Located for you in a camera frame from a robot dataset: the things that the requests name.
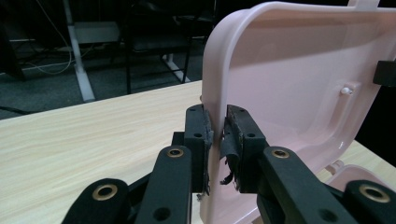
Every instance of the cable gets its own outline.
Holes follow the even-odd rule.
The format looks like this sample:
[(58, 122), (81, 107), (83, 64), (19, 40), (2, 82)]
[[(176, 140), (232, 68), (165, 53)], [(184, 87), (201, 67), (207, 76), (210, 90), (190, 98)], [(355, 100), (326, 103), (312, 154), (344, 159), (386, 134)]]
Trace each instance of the cable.
[(7, 106), (0, 106), (0, 110), (6, 110), (8, 112), (13, 112), (16, 114), (21, 114), (21, 115), (30, 115), (30, 114), (34, 114), (34, 113), (38, 113), (39, 111), (26, 111), (26, 110), (19, 110), (16, 108), (12, 108), (12, 107), (7, 107)]
[[(49, 20), (49, 22), (50, 22), (50, 24), (52, 25), (52, 27), (55, 29), (55, 31), (58, 33), (58, 35), (61, 37), (61, 39), (62, 39), (62, 41), (64, 42), (64, 44), (69, 48), (69, 45), (67, 44), (67, 41), (64, 39), (64, 36), (61, 34), (61, 32), (58, 30), (58, 28), (56, 28), (55, 24), (54, 24), (54, 23), (52, 22), (52, 20), (50, 19), (50, 16), (47, 14), (46, 10), (45, 10), (45, 9), (43, 8), (43, 6), (41, 5), (40, 1), (38, 1), (38, 0), (35, 0), (35, 1), (36, 1), (36, 2), (38, 3), (38, 5), (40, 6), (41, 10), (43, 11), (44, 15), (45, 15), (45, 16), (47, 17), (47, 19)], [(62, 70), (60, 70), (60, 71), (58, 71), (58, 72), (48, 72), (48, 71), (45, 71), (45, 70), (41, 69), (40, 67), (36, 66), (36, 65), (33, 64), (33, 63), (29, 63), (29, 64), (32, 65), (32, 66), (34, 66), (35, 68), (37, 68), (39, 71), (41, 71), (41, 72), (43, 72), (43, 73), (51, 74), (51, 75), (57, 75), (57, 74), (60, 74), (60, 73), (64, 72), (67, 68), (69, 68), (71, 62), (72, 62), (72, 53), (71, 53), (71, 51), (69, 50), (69, 62), (67, 63), (67, 66), (66, 66), (64, 69), (62, 69)]]

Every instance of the black chair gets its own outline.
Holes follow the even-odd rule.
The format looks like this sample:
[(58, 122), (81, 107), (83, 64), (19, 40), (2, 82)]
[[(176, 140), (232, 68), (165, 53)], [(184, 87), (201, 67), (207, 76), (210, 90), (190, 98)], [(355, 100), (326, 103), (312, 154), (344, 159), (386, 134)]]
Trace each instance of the black chair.
[(120, 28), (121, 39), (125, 45), (128, 94), (132, 92), (130, 55), (160, 55), (162, 60), (166, 55), (184, 53), (184, 67), (168, 68), (166, 72), (182, 71), (180, 82), (186, 81), (191, 48), (189, 33), (193, 22), (188, 28), (181, 29), (175, 17), (192, 15), (198, 18), (202, 8), (200, 0), (136, 0), (129, 5)]

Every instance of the wooden table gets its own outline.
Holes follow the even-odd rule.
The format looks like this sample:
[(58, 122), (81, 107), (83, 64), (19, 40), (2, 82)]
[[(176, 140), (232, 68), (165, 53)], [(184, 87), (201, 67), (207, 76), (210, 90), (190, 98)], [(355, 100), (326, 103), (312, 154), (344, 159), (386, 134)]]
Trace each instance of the wooden table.
[[(151, 172), (158, 152), (184, 131), (200, 104), (201, 81), (0, 121), (0, 223), (60, 223), (96, 180), (131, 184)], [(360, 164), (396, 188), (394, 167), (359, 143), (345, 163)], [(193, 222), (201, 222), (193, 200)]]

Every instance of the black cable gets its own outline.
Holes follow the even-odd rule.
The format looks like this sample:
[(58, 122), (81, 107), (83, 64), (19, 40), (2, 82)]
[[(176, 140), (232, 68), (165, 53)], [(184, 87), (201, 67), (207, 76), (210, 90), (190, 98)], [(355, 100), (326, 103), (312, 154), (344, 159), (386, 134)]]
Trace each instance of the black cable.
[(8, 112), (13, 112), (13, 113), (16, 113), (16, 114), (21, 114), (21, 115), (30, 115), (30, 114), (34, 114), (34, 113), (40, 112), (40, 111), (19, 110), (19, 109), (12, 108), (12, 107), (7, 107), (7, 106), (0, 106), (0, 110), (6, 110)]

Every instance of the pink plastic bin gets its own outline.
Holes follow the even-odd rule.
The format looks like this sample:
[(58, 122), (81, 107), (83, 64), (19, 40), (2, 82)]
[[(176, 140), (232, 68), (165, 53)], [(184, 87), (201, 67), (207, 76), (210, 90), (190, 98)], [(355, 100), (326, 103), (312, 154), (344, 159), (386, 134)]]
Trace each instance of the pink plastic bin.
[[(377, 62), (396, 55), (396, 10), (377, 5), (271, 2), (217, 25), (204, 54), (202, 100), (215, 131), (204, 223), (249, 223), (260, 215), (255, 195), (219, 184), (229, 174), (219, 161), (226, 105), (247, 109), (271, 146), (294, 150), (314, 173), (349, 147), (380, 88), (373, 83)], [(362, 169), (352, 173), (370, 176)], [(343, 187), (336, 182), (331, 185)]]

